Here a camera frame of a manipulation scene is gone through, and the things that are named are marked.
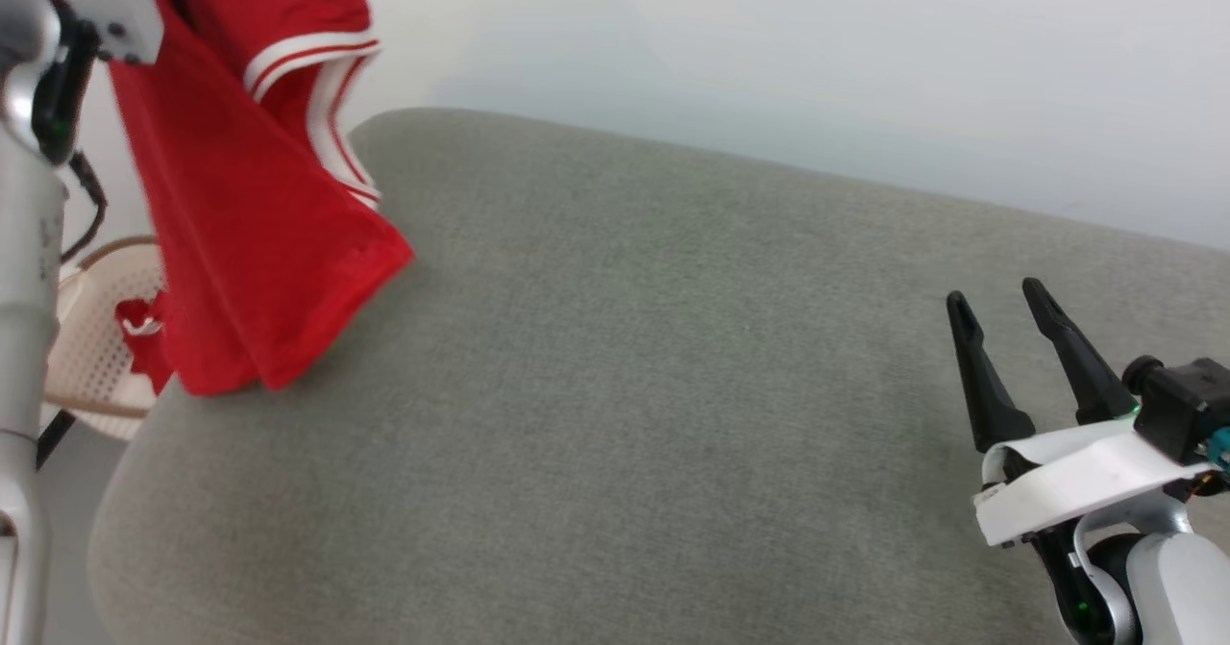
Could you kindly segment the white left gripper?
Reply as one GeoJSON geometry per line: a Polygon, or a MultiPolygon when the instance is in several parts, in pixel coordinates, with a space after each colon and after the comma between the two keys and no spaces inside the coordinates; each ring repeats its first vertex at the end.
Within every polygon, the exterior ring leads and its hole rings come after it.
{"type": "Polygon", "coordinates": [[[93,62],[157,62],[165,27],[155,0],[34,0],[32,145],[50,166],[73,154],[93,62]]]}

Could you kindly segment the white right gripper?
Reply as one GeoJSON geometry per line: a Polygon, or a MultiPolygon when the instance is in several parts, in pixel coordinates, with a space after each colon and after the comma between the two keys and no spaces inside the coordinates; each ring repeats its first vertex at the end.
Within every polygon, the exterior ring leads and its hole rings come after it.
{"type": "Polygon", "coordinates": [[[966,294],[951,290],[972,444],[986,453],[974,497],[982,534],[993,547],[1033,548],[1076,645],[1216,645],[1216,545],[1196,533],[1186,506],[1216,469],[1177,464],[1121,420],[1139,409],[1124,383],[1041,279],[1025,278],[1021,289],[1081,427],[1036,435],[1002,387],[966,294]]]}

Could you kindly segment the red garment with white trim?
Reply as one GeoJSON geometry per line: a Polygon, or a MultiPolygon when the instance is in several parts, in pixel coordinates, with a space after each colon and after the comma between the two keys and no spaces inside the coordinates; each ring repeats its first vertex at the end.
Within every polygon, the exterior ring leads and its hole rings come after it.
{"type": "Polygon", "coordinates": [[[164,260],[169,369],[198,396],[282,389],[413,252],[341,132],[381,50],[368,0],[155,0],[111,84],[164,260]]]}

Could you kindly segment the cream perforated laundry basket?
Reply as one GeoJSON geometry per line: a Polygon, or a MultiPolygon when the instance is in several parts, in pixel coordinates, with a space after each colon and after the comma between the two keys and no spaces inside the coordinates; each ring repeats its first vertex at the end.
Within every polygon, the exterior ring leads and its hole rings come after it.
{"type": "Polygon", "coordinates": [[[164,286],[151,235],[107,242],[62,270],[43,427],[65,411],[98,435],[132,442],[157,395],[146,375],[132,371],[135,357],[124,339],[132,326],[117,322],[114,309],[122,302],[150,302],[164,286]]]}

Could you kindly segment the black slanted rod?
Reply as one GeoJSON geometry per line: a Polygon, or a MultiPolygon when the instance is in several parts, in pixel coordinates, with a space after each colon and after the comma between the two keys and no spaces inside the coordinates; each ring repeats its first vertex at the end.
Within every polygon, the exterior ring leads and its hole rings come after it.
{"type": "Polygon", "coordinates": [[[66,409],[58,409],[37,439],[36,470],[42,470],[76,421],[75,414],[66,411],[66,409]]]}

